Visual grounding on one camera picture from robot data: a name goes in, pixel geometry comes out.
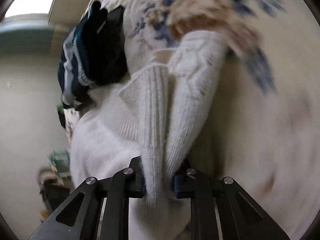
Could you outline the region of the white knit sweater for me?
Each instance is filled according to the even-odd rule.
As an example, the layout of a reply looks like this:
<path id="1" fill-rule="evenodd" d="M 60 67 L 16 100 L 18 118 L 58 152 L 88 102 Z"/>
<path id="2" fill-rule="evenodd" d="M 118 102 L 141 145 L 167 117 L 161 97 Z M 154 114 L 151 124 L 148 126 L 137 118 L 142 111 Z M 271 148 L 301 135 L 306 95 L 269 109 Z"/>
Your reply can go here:
<path id="1" fill-rule="evenodd" d="M 170 181 L 208 118 L 226 50 L 221 34 L 192 31 L 127 83 L 92 92 L 96 106 L 71 140 L 72 181 L 110 177 L 139 156 L 146 195 L 130 202 L 130 239 L 189 239 L 190 204 L 175 199 Z"/>

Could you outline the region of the floral fleece bed blanket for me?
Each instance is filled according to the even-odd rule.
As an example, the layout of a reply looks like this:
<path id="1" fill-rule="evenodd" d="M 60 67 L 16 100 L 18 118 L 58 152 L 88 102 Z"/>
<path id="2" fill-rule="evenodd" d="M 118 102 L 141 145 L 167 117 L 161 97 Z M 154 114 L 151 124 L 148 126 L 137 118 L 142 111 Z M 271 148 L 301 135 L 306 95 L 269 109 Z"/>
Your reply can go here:
<path id="1" fill-rule="evenodd" d="M 209 176 L 233 177 L 301 239 L 319 212 L 319 25 L 304 2 L 100 1 L 125 7 L 121 83 L 189 32 L 225 38 L 208 118 L 186 157 Z"/>

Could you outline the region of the navy striped knit garment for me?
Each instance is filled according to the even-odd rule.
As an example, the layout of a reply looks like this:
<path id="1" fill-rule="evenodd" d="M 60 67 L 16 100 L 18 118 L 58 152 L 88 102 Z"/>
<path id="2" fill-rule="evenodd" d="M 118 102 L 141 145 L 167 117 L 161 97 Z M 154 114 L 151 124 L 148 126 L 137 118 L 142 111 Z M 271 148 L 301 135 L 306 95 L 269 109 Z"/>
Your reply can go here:
<path id="1" fill-rule="evenodd" d="M 92 102 L 89 91 L 119 83 L 127 73 L 122 26 L 124 7 L 108 11 L 99 1 L 69 33 L 57 71 L 64 109 L 82 109 Z"/>

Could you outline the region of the teal green curtain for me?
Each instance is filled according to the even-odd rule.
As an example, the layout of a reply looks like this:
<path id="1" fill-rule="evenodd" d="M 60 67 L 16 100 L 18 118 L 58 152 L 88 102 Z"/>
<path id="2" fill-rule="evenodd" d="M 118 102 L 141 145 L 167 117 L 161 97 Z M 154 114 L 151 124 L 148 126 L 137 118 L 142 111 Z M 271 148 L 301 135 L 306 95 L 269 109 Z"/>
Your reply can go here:
<path id="1" fill-rule="evenodd" d="M 70 27 L 50 23 L 45 14 L 20 15 L 1 22 L 1 55 L 59 55 Z"/>

